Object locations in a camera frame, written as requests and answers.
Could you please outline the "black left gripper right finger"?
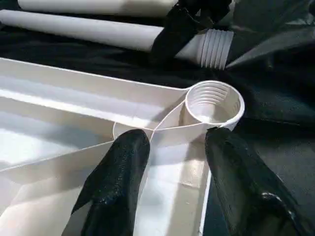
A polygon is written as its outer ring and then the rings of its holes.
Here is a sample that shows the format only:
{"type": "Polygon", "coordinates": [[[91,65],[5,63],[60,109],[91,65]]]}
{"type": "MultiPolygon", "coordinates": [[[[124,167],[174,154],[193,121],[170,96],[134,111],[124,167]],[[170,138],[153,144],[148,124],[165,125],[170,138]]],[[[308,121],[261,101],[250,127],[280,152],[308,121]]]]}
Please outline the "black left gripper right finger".
{"type": "Polygon", "coordinates": [[[231,236],[313,236],[281,179],[228,128],[209,128],[205,154],[231,236]]]}

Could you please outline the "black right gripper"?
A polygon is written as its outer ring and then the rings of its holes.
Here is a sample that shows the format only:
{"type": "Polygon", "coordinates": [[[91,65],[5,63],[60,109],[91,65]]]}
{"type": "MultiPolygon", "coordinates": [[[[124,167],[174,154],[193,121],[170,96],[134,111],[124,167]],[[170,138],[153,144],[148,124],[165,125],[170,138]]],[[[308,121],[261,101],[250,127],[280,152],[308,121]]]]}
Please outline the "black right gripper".
{"type": "Polygon", "coordinates": [[[200,31],[223,19],[231,3],[232,0],[179,0],[152,44],[150,63],[173,59],[200,31]]]}

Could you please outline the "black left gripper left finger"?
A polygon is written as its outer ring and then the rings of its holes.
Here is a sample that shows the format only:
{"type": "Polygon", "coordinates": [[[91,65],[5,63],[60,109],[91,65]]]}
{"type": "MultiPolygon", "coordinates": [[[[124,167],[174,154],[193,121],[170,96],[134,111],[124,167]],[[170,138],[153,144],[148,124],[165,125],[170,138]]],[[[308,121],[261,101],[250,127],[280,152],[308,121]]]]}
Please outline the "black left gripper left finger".
{"type": "Polygon", "coordinates": [[[150,141],[142,129],[121,134],[87,177],[62,235],[133,235],[149,155],[150,141]]]}

